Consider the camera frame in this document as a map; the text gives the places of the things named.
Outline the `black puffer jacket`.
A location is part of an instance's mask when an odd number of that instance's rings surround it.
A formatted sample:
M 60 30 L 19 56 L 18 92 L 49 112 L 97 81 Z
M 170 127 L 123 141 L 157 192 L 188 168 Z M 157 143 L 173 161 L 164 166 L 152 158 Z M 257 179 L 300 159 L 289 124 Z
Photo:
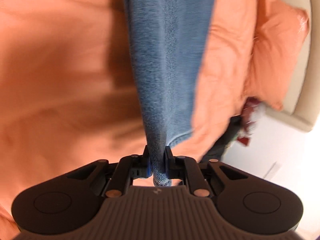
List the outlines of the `black puffer jacket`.
M 227 147 L 236 139 L 241 129 L 241 116 L 234 116 L 230 118 L 229 125 L 226 131 L 217 139 L 214 145 L 208 150 L 208 152 L 202 157 L 200 163 L 206 163 L 210 159 L 221 160 Z

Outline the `blue denim jeans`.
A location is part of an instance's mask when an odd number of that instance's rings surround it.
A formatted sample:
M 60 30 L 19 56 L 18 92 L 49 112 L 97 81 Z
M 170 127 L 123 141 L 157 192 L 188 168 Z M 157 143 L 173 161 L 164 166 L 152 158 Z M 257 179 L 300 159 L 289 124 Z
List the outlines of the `blue denim jeans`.
M 124 6 L 153 182 L 169 186 L 164 151 L 193 132 L 196 80 L 214 0 L 124 0 Z

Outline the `beige upholstered headboard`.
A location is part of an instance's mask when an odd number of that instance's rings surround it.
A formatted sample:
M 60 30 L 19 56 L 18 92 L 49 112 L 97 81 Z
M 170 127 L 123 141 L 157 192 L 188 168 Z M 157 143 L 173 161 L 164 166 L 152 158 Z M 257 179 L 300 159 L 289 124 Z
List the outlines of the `beige upholstered headboard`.
M 306 10 L 310 31 L 300 51 L 283 110 L 267 108 L 267 115 L 303 132 L 310 132 L 319 116 L 319 0 L 283 0 Z

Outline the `orange pillow right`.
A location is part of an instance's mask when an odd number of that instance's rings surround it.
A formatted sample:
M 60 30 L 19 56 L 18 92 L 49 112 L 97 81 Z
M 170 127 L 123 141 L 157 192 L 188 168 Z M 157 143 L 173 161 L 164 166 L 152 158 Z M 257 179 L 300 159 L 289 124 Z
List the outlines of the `orange pillow right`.
M 298 55 L 309 33 L 308 13 L 282 0 L 257 0 L 257 21 L 244 96 L 283 108 Z

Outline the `orange duvet cover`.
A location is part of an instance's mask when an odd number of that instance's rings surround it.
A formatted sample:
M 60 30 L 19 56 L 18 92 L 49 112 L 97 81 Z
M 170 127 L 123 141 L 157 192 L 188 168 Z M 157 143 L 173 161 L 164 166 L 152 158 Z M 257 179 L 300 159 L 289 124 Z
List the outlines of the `orange duvet cover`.
M 257 0 L 216 0 L 196 87 L 193 134 L 176 155 L 200 160 L 240 113 Z M 123 0 L 1 0 L 1 239 L 24 189 L 146 144 Z

